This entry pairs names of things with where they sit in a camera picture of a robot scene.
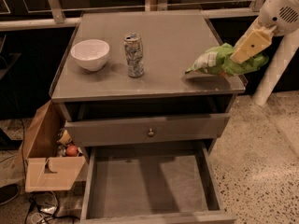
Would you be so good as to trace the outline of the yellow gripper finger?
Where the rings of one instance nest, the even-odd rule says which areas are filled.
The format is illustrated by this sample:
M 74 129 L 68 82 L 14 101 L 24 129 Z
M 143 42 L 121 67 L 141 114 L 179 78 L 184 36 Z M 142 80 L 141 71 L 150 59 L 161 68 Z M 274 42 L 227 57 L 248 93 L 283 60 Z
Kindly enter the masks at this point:
M 251 48 L 254 47 L 257 34 L 259 33 L 260 23 L 259 19 L 256 18 L 248 30 L 238 39 L 235 43 L 235 48 L 244 47 L 245 45 L 249 45 Z
M 249 33 L 244 34 L 235 44 L 234 52 L 230 56 L 230 59 L 234 63 L 247 61 L 249 58 L 268 48 L 272 44 L 273 36 L 274 34 L 271 29 L 265 27 L 253 29 Z

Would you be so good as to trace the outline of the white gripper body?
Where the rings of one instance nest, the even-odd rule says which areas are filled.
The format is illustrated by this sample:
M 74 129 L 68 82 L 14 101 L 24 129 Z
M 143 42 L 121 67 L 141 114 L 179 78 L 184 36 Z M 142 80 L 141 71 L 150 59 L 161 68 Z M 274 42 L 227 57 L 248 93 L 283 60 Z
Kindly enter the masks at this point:
M 271 29 L 274 36 L 288 35 L 299 28 L 299 0 L 266 0 L 258 19 L 260 28 Z

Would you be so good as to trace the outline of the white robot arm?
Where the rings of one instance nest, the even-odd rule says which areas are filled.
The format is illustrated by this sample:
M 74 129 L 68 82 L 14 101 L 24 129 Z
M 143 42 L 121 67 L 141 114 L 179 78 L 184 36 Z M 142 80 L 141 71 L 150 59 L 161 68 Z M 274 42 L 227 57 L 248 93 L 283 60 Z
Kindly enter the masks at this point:
M 274 36 L 299 28 L 299 0 L 266 0 L 258 17 L 234 46 L 230 59 L 243 63 L 272 44 Z

